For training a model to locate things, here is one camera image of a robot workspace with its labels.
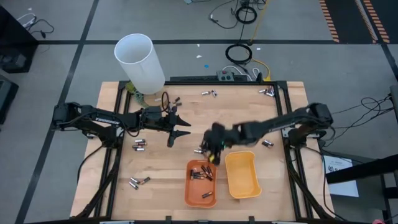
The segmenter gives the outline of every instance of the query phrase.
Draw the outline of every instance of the yellow tray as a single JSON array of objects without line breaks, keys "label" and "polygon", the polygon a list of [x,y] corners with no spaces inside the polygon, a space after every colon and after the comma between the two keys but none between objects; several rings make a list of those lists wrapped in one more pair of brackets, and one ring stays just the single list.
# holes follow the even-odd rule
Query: yellow tray
[{"label": "yellow tray", "polygon": [[254,153],[251,151],[232,152],[225,157],[229,193],[241,199],[257,197],[261,188],[254,167]]}]

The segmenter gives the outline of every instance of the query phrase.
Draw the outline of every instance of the paper sheet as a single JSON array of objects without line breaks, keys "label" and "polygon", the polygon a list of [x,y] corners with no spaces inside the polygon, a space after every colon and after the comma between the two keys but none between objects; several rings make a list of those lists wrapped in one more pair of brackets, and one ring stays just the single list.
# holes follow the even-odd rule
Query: paper sheet
[{"label": "paper sheet", "polygon": [[[353,166],[351,159],[340,159],[339,157],[323,156],[325,158],[326,173],[338,171]],[[350,197],[359,197],[356,181],[351,180],[338,184],[329,184],[329,191],[333,195],[344,195]]]}]

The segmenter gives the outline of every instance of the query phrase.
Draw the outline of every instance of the yellow cable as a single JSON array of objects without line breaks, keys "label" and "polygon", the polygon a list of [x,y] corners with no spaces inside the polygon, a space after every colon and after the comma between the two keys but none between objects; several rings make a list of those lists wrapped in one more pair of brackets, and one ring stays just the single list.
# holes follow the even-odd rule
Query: yellow cable
[{"label": "yellow cable", "polygon": [[[261,24],[261,22],[262,22],[262,18],[264,17],[264,14],[265,14],[266,9],[267,9],[267,7],[268,7],[269,1],[270,1],[270,0],[266,0],[266,3],[265,3],[265,5],[264,5],[264,8],[262,9],[262,12],[261,12],[261,14],[260,14],[260,18],[259,18],[259,20],[258,20],[258,22],[257,22],[256,29],[254,30],[254,33],[253,33],[253,36],[252,36],[251,39],[250,39],[250,42],[253,42],[254,38],[255,38],[256,35],[257,35],[257,30],[258,30],[258,28],[259,28],[259,26],[260,26],[260,24]],[[268,65],[266,65],[264,62],[262,62],[262,61],[260,61],[260,60],[257,60],[257,59],[255,59],[255,58],[253,58],[253,57],[252,57],[252,59],[253,59],[255,62],[257,62],[257,63],[259,63],[259,64],[265,66],[265,68],[267,69],[267,76],[264,78],[264,81],[271,81],[271,69],[269,69]]]}]

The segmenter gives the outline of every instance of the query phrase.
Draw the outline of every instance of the black metal frame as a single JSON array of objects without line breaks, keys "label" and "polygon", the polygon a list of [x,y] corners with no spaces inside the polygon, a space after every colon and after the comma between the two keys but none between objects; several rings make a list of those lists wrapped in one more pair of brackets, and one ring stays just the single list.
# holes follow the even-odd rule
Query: black metal frame
[{"label": "black metal frame", "polygon": [[[121,105],[121,98],[122,98],[122,92],[124,90],[124,86],[127,83],[127,81],[119,82],[118,85],[118,94],[116,96],[116,103],[114,107],[114,111],[118,112],[120,109]],[[275,103],[276,103],[276,108],[277,108],[277,114],[278,116],[283,115],[282,111],[282,102],[281,102],[281,97],[279,94],[279,90],[282,90],[284,94],[284,101],[285,101],[285,106],[287,113],[292,112],[292,106],[290,103],[290,96],[289,96],[289,91],[287,87],[287,82],[286,81],[276,81],[276,82],[264,82],[262,81],[261,78],[258,78],[256,82],[219,82],[219,81],[179,81],[179,82],[166,82],[165,85],[251,85],[251,86],[271,86],[274,88],[275,92]],[[128,112],[128,108],[130,105],[130,100],[131,100],[131,94],[127,93],[126,96],[126,101],[124,102],[124,113]],[[121,153],[122,153],[122,148],[123,148],[123,138],[124,135],[120,137],[121,144],[118,144],[118,148],[116,149],[116,155],[115,155],[115,162],[116,164],[116,170],[115,173],[113,173],[113,178],[112,181],[110,181],[110,191],[109,191],[109,197],[108,197],[108,205],[106,208],[106,215],[104,217],[101,217],[101,205],[103,203],[103,195],[102,193],[98,196],[98,192],[95,195],[95,197],[99,197],[99,200],[97,204],[95,205],[95,210],[94,210],[94,217],[92,218],[71,218],[69,220],[59,220],[59,221],[51,221],[51,222],[45,222],[46,224],[61,224],[61,223],[99,223],[99,222],[105,222],[105,221],[111,221],[111,215],[113,211],[113,203],[114,203],[114,195],[116,192],[116,184],[117,184],[117,179],[118,179],[118,171],[119,171],[119,164],[121,160]],[[286,142],[287,138],[283,137],[282,135],[282,140],[283,142]],[[111,160],[111,150],[112,149],[107,149],[105,158],[104,158],[104,166],[103,170],[101,173],[101,181],[100,181],[100,189],[106,189],[108,187],[108,183],[106,183],[107,177],[109,177],[108,174],[108,169],[109,169],[109,162]],[[289,161],[292,160],[290,156],[290,150],[291,148],[289,147],[288,144],[284,144],[284,152],[285,152],[285,161],[287,164],[287,169],[292,168],[292,164],[289,163]],[[295,181],[294,177],[289,174],[289,185],[290,185],[290,192],[292,195],[292,203],[294,207],[294,213],[295,213],[295,219],[296,222],[306,222],[309,224],[317,224],[317,223],[333,223],[333,224],[355,224],[358,222],[343,222],[343,221],[338,221],[338,220],[333,220],[333,219],[327,219],[325,216],[320,215],[320,217],[323,217],[321,219],[319,218],[313,218],[313,212],[312,212],[312,206],[309,202],[309,200],[313,200],[314,198],[309,197],[307,198],[305,194],[303,195],[304,197],[304,205],[305,205],[305,211],[307,213],[307,217],[302,217],[301,216],[301,211],[300,211],[300,205],[299,205],[299,198],[297,195],[297,188],[296,184],[303,189],[307,188],[307,181],[305,178],[305,172],[303,168],[303,162],[302,162],[302,157],[301,157],[301,152],[299,150],[295,150],[295,156],[296,156],[296,163],[297,163],[297,170],[299,173],[299,178],[302,181],[302,183],[298,183]],[[225,222],[214,222],[210,220],[191,220],[191,221],[172,221],[171,216],[166,216],[165,220],[135,220],[134,223],[267,223],[271,224],[272,222],[256,222],[254,217],[250,216],[248,217],[248,220],[246,222],[243,221],[225,221]]]}]

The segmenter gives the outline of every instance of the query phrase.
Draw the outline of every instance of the orange plastic bin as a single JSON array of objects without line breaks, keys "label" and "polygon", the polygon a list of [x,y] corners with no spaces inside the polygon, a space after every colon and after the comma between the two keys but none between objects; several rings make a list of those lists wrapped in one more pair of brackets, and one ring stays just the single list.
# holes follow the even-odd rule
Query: orange plastic bin
[{"label": "orange plastic bin", "polygon": [[229,193],[234,198],[257,197],[261,188],[254,167],[254,153],[232,152],[225,157]]},{"label": "orange plastic bin", "polygon": [[[213,181],[208,179],[191,180],[191,169],[195,172],[202,171],[201,166],[209,166],[213,173]],[[187,164],[187,173],[185,177],[185,203],[191,207],[211,208],[217,203],[216,200],[216,180],[217,170],[213,164],[204,160],[192,160]],[[213,192],[212,195],[202,198],[203,194]]]}]

